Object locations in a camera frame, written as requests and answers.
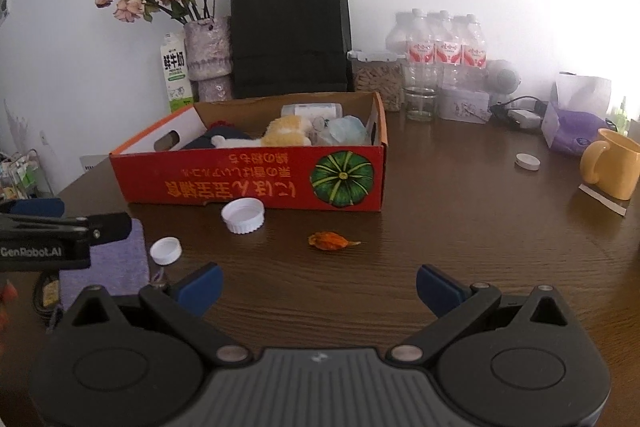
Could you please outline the purple towel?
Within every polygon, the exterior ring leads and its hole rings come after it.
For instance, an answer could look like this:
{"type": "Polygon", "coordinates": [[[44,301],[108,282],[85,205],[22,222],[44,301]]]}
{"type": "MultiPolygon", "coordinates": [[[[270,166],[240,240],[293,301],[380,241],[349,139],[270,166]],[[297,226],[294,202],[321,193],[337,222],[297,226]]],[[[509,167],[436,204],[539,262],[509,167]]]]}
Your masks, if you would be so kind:
{"type": "Polygon", "coordinates": [[[101,285],[111,296],[137,294],[149,283],[150,270],[142,223],[134,219],[126,239],[91,248],[91,265],[82,270],[60,272],[61,306],[67,310],[91,285],[101,285]]]}

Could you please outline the small white round cap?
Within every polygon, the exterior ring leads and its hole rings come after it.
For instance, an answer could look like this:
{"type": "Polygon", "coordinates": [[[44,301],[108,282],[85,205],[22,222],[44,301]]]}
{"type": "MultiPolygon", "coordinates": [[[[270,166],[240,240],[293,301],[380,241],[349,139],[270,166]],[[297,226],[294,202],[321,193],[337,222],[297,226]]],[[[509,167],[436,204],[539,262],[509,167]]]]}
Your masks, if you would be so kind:
{"type": "Polygon", "coordinates": [[[157,264],[164,267],[176,262],[182,255],[182,246],[177,237],[163,237],[150,247],[150,256],[157,264]]]}

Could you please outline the white ridged jar lid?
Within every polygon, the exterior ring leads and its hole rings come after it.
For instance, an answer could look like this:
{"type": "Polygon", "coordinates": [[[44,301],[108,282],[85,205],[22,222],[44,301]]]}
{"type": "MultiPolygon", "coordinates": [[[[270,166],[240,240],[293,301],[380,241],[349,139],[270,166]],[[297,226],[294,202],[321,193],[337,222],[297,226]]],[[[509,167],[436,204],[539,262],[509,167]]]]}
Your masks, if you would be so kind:
{"type": "Polygon", "coordinates": [[[265,223],[265,206],[253,197],[235,199],[221,209],[221,218],[233,234],[253,233],[265,223]]]}

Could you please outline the dark blue pouch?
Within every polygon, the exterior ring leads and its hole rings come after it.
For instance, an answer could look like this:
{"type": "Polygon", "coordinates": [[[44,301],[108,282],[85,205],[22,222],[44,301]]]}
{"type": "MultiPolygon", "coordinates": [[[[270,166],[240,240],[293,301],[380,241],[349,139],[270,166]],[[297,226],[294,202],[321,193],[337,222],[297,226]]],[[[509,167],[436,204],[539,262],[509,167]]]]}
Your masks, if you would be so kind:
{"type": "Polygon", "coordinates": [[[227,140],[250,140],[250,136],[230,124],[215,124],[204,134],[186,144],[183,150],[216,148],[218,144],[221,146],[221,143],[227,140]]]}

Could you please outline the white orange plush toy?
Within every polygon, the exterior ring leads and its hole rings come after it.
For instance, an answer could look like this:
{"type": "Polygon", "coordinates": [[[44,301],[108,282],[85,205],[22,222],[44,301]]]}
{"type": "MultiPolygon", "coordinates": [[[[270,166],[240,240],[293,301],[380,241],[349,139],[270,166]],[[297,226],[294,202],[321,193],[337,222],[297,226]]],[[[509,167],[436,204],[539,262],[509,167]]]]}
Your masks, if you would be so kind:
{"type": "Polygon", "coordinates": [[[303,116],[284,116],[270,122],[265,134],[255,140],[227,140],[216,148],[311,146],[311,121],[303,116]]]}

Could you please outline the red cardboard box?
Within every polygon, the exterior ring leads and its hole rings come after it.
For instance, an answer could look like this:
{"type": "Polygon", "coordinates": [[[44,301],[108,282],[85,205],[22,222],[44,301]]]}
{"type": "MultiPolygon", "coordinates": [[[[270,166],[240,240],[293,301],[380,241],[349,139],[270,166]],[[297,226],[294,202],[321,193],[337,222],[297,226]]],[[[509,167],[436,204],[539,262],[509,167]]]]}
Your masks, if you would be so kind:
{"type": "Polygon", "coordinates": [[[127,202],[204,205],[255,197],[269,208],[378,211],[387,148],[375,92],[294,93],[198,102],[152,124],[111,151],[127,202]],[[367,127],[367,145],[193,148],[214,124],[263,134],[288,104],[337,103],[367,127]]]}

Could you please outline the small white bottle cap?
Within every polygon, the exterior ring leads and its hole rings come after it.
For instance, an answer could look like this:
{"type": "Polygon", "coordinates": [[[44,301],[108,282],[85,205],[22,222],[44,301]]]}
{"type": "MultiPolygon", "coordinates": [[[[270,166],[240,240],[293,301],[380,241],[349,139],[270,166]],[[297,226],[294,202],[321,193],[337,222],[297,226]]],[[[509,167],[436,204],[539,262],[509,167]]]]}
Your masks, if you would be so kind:
{"type": "Polygon", "coordinates": [[[536,156],[526,153],[516,154],[514,162],[518,167],[528,171],[538,171],[541,166],[541,162],[536,156]]]}

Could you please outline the green white milk carton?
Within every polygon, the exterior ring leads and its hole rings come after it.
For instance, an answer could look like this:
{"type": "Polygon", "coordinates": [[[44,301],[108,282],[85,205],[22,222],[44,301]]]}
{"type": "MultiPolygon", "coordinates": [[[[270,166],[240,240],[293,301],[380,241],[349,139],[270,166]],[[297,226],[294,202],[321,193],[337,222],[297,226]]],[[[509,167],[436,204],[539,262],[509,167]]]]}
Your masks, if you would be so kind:
{"type": "Polygon", "coordinates": [[[183,32],[170,32],[160,47],[160,58],[171,113],[194,103],[192,84],[186,68],[183,32]]]}

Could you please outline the yellow mug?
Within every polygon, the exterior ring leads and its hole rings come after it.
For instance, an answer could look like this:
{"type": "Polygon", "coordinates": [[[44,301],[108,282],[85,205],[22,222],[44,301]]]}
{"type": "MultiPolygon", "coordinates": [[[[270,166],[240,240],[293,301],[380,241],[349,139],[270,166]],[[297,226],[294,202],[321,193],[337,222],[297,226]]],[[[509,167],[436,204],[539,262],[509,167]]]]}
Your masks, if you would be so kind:
{"type": "Polygon", "coordinates": [[[631,199],[639,181],[640,147],[637,142],[610,129],[599,129],[580,158],[582,181],[608,196],[631,199]]]}

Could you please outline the purple textured vase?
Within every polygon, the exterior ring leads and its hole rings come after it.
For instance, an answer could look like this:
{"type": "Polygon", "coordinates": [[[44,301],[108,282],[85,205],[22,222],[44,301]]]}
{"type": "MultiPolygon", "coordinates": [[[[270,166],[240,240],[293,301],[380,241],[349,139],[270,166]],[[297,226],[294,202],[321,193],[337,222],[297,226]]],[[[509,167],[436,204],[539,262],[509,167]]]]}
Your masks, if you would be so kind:
{"type": "Polygon", "coordinates": [[[221,102],[232,95],[232,54],[227,17],[203,18],[184,26],[186,68],[201,102],[221,102]]]}

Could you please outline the white power adapter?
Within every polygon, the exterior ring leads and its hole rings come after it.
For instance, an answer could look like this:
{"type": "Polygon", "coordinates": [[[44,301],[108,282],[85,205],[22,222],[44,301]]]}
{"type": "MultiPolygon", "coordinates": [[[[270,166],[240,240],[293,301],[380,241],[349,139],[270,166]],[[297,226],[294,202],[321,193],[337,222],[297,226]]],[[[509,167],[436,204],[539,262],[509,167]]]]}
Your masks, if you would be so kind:
{"type": "Polygon", "coordinates": [[[542,121],[546,115],[548,103],[531,95],[522,95],[506,102],[489,107],[490,120],[502,124],[512,131],[537,134],[541,132],[542,121]],[[532,107],[516,107],[521,101],[533,103],[532,107]]]}

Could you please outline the empty glass cup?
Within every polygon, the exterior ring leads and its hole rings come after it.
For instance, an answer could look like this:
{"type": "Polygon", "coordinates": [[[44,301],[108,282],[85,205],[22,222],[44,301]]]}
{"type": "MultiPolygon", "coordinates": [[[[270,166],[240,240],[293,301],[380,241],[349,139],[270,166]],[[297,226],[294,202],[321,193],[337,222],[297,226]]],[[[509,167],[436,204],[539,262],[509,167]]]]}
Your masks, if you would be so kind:
{"type": "Polygon", "coordinates": [[[405,87],[402,105],[409,120],[429,122],[436,113],[437,93],[431,88],[405,87]]]}

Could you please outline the grey round speaker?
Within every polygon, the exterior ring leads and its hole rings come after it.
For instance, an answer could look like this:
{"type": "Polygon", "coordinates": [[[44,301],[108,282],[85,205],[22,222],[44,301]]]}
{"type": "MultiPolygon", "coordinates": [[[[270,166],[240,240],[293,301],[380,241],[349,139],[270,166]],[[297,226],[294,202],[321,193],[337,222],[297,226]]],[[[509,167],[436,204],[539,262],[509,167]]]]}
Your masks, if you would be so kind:
{"type": "Polygon", "coordinates": [[[486,65],[485,86],[488,92],[511,94],[518,90],[521,76],[515,66],[506,60],[490,60],[486,65]]]}

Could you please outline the pack of water bottles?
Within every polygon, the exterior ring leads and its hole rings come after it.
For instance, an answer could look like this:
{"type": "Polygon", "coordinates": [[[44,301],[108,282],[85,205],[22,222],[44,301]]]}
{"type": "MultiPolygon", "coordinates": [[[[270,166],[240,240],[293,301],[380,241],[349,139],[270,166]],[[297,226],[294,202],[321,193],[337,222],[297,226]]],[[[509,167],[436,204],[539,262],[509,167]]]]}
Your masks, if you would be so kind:
{"type": "Polygon", "coordinates": [[[385,44],[404,58],[407,89],[484,89],[487,43],[473,14],[421,9],[401,13],[385,44]]]}

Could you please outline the clear jar with grains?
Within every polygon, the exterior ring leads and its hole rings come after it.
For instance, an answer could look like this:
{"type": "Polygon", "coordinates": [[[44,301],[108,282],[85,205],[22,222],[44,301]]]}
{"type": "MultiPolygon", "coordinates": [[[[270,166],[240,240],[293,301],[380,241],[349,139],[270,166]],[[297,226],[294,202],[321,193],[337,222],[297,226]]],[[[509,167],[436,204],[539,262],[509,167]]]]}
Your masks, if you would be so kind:
{"type": "Polygon", "coordinates": [[[390,51],[364,52],[351,50],[347,54],[352,63],[354,89],[378,92],[386,112],[399,112],[404,82],[405,55],[390,51]]]}

